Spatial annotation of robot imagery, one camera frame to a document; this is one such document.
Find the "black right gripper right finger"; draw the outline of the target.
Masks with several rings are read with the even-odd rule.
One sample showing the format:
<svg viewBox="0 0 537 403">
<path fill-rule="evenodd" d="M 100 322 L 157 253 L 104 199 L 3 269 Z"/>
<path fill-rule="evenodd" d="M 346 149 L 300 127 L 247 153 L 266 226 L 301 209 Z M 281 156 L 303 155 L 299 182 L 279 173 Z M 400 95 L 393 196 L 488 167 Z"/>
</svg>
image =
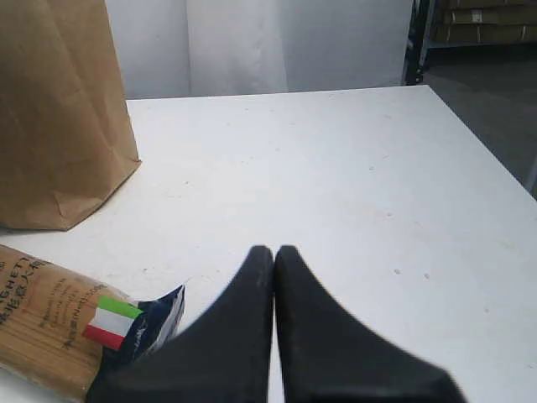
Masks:
<svg viewBox="0 0 537 403">
<path fill-rule="evenodd" d="M 465 401 L 447 371 L 381 338 L 340 306 L 296 247 L 280 248 L 274 274 L 286 401 Z"/>
</svg>

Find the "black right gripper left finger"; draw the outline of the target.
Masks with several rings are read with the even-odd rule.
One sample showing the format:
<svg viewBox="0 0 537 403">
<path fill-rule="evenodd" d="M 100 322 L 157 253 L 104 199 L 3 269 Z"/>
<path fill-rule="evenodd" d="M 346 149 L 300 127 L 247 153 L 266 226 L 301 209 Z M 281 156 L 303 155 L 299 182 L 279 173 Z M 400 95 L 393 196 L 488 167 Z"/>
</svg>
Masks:
<svg viewBox="0 0 537 403">
<path fill-rule="evenodd" d="M 89 402 L 265 402 L 274 261 L 252 247 L 217 300 L 179 336 L 101 377 Z"/>
</svg>

